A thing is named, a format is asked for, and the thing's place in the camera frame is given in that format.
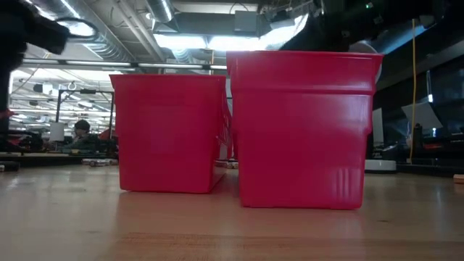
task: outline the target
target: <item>red plastic bin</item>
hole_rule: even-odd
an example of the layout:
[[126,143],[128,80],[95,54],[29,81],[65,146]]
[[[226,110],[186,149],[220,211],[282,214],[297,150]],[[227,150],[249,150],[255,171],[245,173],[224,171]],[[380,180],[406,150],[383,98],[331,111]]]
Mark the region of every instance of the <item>red plastic bin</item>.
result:
[[246,207],[356,209],[383,56],[227,53]]
[[207,193],[223,172],[231,115],[225,77],[111,75],[120,148],[120,187]]

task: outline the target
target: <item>yellow cable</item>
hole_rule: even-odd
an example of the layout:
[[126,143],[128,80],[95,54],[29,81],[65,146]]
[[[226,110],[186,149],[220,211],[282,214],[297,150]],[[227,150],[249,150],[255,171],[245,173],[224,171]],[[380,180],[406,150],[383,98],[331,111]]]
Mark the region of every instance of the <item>yellow cable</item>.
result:
[[410,164],[413,163],[413,152],[414,152],[414,127],[415,127],[415,93],[418,88],[417,74],[415,69],[415,20],[413,19],[413,80],[414,80],[414,89],[413,89],[413,121],[411,122],[411,145],[409,152],[409,161]]

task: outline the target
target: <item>wooden table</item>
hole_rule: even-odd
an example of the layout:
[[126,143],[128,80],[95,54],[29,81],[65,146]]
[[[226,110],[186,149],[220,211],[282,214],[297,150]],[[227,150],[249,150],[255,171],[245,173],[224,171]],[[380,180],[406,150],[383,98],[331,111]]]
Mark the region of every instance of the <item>wooden table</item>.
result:
[[250,209],[211,194],[128,193],[116,167],[0,175],[0,260],[464,260],[464,187],[368,175],[358,211]]

